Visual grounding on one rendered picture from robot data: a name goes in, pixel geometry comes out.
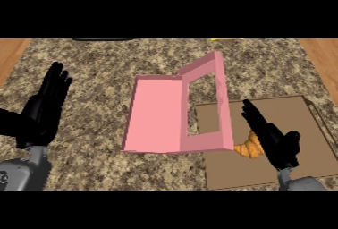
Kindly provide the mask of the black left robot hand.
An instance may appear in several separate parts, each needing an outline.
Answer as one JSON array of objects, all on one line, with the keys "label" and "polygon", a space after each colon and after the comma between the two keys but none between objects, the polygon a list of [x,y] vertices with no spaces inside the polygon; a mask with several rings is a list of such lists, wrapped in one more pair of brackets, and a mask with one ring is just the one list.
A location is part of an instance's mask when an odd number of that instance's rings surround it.
[{"label": "black left robot hand", "polygon": [[38,93],[20,113],[0,108],[0,135],[16,138],[16,148],[47,146],[57,132],[61,107],[72,78],[60,62],[53,62]]}]

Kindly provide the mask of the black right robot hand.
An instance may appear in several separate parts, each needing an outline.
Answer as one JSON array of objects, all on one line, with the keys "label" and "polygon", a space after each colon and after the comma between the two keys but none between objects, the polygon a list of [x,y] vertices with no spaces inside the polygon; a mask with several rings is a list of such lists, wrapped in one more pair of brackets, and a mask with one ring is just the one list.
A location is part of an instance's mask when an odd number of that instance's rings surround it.
[{"label": "black right robot hand", "polygon": [[289,131],[283,134],[275,125],[265,121],[262,114],[247,99],[243,100],[241,117],[256,135],[271,166],[277,170],[298,167],[299,132]]}]

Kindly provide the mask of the brown flat tray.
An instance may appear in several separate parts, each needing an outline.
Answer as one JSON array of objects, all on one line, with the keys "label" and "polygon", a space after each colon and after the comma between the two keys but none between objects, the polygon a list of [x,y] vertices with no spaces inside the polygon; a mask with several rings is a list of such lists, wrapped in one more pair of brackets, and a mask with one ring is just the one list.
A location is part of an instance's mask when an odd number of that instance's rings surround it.
[{"label": "brown flat tray", "polygon": [[338,155],[301,95],[230,102],[233,148],[203,154],[206,187],[227,190],[338,175]]}]

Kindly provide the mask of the golden brown croissant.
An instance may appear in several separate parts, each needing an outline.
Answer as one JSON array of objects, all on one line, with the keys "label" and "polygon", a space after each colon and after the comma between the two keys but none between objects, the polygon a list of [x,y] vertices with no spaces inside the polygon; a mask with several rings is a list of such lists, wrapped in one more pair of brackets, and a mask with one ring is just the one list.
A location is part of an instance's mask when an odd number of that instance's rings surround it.
[{"label": "golden brown croissant", "polygon": [[246,141],[241,144],[234,145],[233,150],[241,157],[249,157],[250,159],[255,159],[259,155],[264,155],[264,149],[252,131],[249,132]]}]

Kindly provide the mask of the pink cardboard box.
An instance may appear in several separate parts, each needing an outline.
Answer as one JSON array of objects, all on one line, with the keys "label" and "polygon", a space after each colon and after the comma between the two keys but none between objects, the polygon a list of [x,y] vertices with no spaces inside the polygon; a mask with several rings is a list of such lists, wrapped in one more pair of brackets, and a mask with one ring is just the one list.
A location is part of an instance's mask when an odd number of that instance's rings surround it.
[{"label": "pink cardboard box", "polygon": [[[187,134],[188,83],[215,74],[218,130]],[[221,53],[209,52],[174,75],[135,75],[120,150],[182,154],[233,149],[231,118]]]}]

